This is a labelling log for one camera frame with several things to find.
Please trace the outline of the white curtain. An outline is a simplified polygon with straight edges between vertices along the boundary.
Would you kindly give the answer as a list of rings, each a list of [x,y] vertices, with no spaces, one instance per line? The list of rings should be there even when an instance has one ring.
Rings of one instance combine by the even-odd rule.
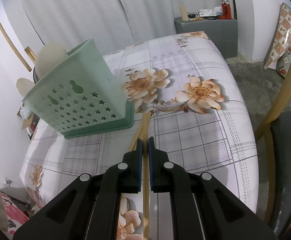
[[[222,0],[21,0],[44,44],[72,49],[92,38],[107,54],[133,44],[175,34],[180,7],[213,9]]]

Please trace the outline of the red thermos bottle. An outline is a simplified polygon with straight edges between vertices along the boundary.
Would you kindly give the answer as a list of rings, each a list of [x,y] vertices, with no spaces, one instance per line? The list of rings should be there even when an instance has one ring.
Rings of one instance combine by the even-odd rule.
[[[232,19],[231,6],[228,0],[222,0],[221,6],[222,6],[222,13],[223,13],[224,18],[226,20],[231,20]]]

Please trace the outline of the mint green utensil holder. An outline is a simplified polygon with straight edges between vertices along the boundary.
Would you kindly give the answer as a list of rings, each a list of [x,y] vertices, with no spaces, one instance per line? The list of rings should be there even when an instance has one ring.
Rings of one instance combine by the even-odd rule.
[[[134,106],[92,39],[70,50],[22,101],[66,139],[128,129],[134,123]]]

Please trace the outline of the floral plaid tablecloth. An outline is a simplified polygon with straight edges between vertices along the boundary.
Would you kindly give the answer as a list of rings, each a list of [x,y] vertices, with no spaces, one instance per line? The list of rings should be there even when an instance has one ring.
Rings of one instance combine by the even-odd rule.
[[[206,34],[157,38],[103,58],[134,106],[133,126],[66,139],[40,119],[22,167],[39,210],[81,174],[97,176],[122,162],[142,115],[152,112],[148,136],[158,150],[189,173],[211,173],[255,213],[251,121],[227,63]],[[116,239],[144,239],[142,168],[141,191],[121,195]],[[152,192],[150,175],[149,239],[174,239],[169,193]]]

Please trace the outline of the wall power outlet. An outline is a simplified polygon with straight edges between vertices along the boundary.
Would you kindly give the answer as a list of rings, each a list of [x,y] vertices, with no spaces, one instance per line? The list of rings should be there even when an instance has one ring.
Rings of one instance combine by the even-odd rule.
[[[5,177],[3,183],[7,186],[11,186],[11,184],[13,184],[13,181]]]

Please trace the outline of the cardboard tube roll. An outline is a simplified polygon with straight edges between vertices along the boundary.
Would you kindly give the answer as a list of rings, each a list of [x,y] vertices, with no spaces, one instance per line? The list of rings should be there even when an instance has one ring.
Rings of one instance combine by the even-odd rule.
[[[188,21],[189,18],[188,18],[188,13],[187,13],[186,7],[181,5],[181,6],[179,6],[179,9],[180,9],[180,14],[181,14],[182,20],[183,21]]]

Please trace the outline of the cream plastic rice paddle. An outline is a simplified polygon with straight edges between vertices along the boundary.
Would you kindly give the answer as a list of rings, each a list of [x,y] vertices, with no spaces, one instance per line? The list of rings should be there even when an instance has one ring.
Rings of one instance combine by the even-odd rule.
[[[25,97],[34,86],[35,83],[26,78],[19,78],[16,82],[17,90],[22,97]]]

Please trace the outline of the wooden chair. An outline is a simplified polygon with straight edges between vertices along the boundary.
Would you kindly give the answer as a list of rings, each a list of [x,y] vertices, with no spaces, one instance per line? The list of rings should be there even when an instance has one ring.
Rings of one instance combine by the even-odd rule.
[[[265,139],[269,172],[269,195],[265,215],[278,238],[291,229],[291,65],[263,122],[255,131],[256,140]]]

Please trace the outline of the grey side cabinet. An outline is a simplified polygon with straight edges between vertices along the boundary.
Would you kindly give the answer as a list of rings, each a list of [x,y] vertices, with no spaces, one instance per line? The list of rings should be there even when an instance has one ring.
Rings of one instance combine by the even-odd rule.
[[[183,21],[174,19],[177,34],[204,31],[225,59],[238,55],[237,20],[200,20]]]

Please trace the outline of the patterned folded board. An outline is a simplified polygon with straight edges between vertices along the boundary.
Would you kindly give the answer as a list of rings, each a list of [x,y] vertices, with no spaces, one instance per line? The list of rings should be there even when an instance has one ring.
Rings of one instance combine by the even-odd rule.
[[[274,37],[264,60],[264,70],[275,69],[285,77],[291,64],[291,8],[282,3]]]

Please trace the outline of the pink floral bag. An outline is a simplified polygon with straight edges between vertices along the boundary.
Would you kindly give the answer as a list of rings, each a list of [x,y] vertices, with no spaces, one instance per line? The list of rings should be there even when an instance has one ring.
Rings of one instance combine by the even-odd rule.
[[[24,225],[29,218],[11,201],[9,196],[1,193],[1,197],[8,219],[8,233],[13,236],[18,228]]]

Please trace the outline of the open cardboard box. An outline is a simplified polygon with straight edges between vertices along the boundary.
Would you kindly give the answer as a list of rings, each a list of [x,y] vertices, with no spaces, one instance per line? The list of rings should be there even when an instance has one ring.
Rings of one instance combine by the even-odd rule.
[[[40,120],[39,116],[31,111],[24,103],[20,107],[17,116],[22,118],[21,129],[26,129],[29,139],[32,140]]]

